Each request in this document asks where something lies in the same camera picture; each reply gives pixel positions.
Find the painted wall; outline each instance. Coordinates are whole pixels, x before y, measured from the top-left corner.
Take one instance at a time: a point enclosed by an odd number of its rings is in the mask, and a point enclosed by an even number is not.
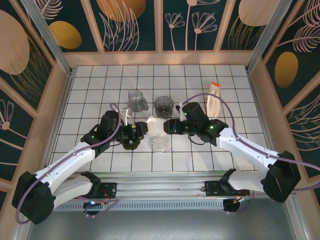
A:
[[[213,50],[226,0],[163,1],[163,50]]]
[[[52,64],[9,1],[0,19],[0,79],[36,110]]]
[[[131,64],[132,59],[139,64],[168,64],[168,58],[181,64],[191,57],[188,51],[210,55],[206,64],[227,64],[238,58],[237,64],[246,65],[278,2],[35,0],[71,66],[77,62],[116,65],[124,60]],[[133,54],[141,51],[143,58]],[[108,52],[123,56],[111,61]]]
[[[13,209],[12,189],[21,172],[39,167],[32,155],[43,154],[47,139],[42,135],[51,129],[48,115],[40,109],[56,64],[15,0],[0,1],[0,53],[0,239],[11,239],[7,233],[15,228],[14,214],[8,213]],[[55,111],[54,101],[45,107]]]
[[[263,55],[299,156],[320,166],[320,2],[293,1]],[[319,172],[306,167],[309,178]],[[315,190],[320,202],[320,192]]]

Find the dark teal wallpaper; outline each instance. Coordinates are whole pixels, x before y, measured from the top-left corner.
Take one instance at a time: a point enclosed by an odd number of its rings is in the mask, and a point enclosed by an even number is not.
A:
[[[266,54],[269,52],[269,49],[271,47],[271,45],[274,43],[274,39],[276,38],[276,36],[279,34],[280,30],[282,29],[283,25],[285,24],[286,20],[288,19],[292,9],[294,8],[294,6],[296,5],[296,3],[298,2],[298,0],[292,0],[290,7],[288,9],[288,11],[286,12],[286,14],[284,15],[278,29],[275,31],[272,39],[270,40],[268,46],[265,48],[263,54],[262,54],[262,58],[265,58]]]
[[[226,0],[164,0],[163,50],[213,50]]]
[[[156,50],[153,0],[91,0],[90,3],[105,51]]]
[[[52,65],[9,1],[0,3],[0,19],[0,78],[37,109]]]
[[[283,107],[320,71],[319,44],[320,2],[306,0],[266,63]]]
[[[5,203],[6,196],[7,196],[6,192],[0,191],[0,213],[1,213],[2,206]]]
[[[297,148],[306,163],[320,167],[320,85],[286,116]],[[319,171],[306,167],[309,177]]]
[[[253,50],[278,0],[236,0],[221,50]]]
[[[98,51],[80,0],[34,2],[63,52]]]
[[[0,90],[0,178],[11,181],[33,118]]]

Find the measuring cup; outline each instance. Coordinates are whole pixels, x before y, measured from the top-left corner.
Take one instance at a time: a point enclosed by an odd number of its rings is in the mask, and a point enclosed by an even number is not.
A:
[[[128,108],[130,108],[132,112],[139,113],[149,109],[147,101],[141,91],[130,90],[128,96]]]

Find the metal frame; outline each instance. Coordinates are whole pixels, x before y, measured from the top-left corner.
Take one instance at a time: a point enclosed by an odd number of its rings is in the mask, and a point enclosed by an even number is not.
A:
[[[276,33],[278,27],[281,24],[283,17],[285,16],[286,12],[290,7],[291,2],[292,0],[280,0],[279,3],[277,4],[275,11],[273,12],[270,18],[269,23],[266,25],[265,29],[263,30],[252,52],[252,55],[247,65],[247,72],[249,74],[252,73],[252,71],[255,69],[257,63],[259,62],[269,42],[271,41],[272,37]]]
[[[69,64],[57,44],[55,37],[51,33],[51,30],[46,23],[45,19],[42,17],[38,7],[35,4],[35,1],[30,1],[30,0],[20,0],[24,8],[26,9],[27,13],[29,14],[30,18],[32,19],[34,25],[42,35],[45,43],[51,50],[52,54],[54,55],[55,59],[60,63],[63,71],[65,74],[68,76],[71,74],[71,69],[69,67]]]

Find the clear plastic container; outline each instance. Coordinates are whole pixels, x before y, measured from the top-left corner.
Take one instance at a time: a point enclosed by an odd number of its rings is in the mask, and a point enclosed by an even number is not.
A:
[[[152,152],[171,153],[171,136],[149,136]]]

